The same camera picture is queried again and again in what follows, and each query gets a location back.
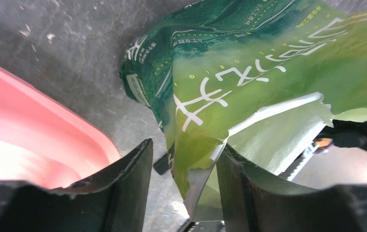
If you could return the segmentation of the green cat litter bag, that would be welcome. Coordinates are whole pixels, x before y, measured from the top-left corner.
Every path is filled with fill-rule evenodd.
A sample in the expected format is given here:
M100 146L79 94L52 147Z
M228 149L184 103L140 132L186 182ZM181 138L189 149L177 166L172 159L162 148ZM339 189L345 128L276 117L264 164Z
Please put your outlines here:
M203 0L127 49L127 95L152 110L194 220L222 220L226 145L285 171L333 120L367 121L367 10L322 0Z

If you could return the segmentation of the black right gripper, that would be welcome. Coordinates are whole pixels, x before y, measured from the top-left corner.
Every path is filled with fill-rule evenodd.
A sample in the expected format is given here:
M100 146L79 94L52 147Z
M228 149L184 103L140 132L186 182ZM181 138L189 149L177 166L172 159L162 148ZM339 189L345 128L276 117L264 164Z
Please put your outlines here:
M326 126L316 139L331 139L340 148L360 148L367 151L367 121L354 122L333 120L333 126Z

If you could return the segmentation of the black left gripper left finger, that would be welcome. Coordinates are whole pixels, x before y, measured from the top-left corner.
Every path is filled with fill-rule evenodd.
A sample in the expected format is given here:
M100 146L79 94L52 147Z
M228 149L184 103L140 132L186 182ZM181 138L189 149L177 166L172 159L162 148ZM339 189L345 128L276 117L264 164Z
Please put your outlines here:
M68 188L0 181L0 232L140 232L153 141Z

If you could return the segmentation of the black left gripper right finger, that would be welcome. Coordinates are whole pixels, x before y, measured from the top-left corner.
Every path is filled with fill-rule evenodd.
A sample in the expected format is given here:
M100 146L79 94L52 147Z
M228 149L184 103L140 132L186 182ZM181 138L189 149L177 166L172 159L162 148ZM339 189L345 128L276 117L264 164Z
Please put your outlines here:
M229 145L216 167L228 232L367 232L367 185L302 186Z

